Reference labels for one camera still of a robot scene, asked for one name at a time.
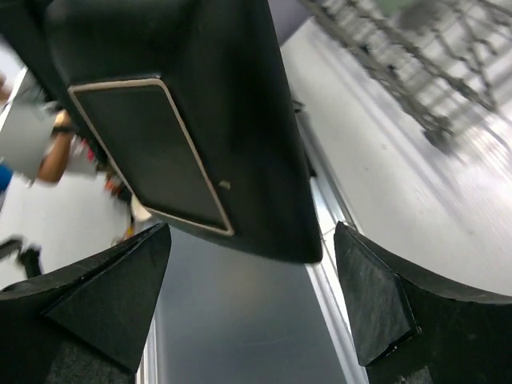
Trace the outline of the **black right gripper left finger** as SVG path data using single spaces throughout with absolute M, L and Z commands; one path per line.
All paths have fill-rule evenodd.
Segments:
M 159 223 L 1 292 L 3 383 L 133 383 L 170 256 Z

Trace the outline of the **black square floral plate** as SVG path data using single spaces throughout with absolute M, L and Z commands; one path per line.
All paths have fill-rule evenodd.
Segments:
M 266 1 L 4 1 L 1 39 L 152 216 L 315 264 L 322 241 Z

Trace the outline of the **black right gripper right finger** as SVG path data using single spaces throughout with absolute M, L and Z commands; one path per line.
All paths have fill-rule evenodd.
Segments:
M 509 383 L 511 298 L 389 252 L 348 225 L 334 248 L 358 364 L 371 383 Z

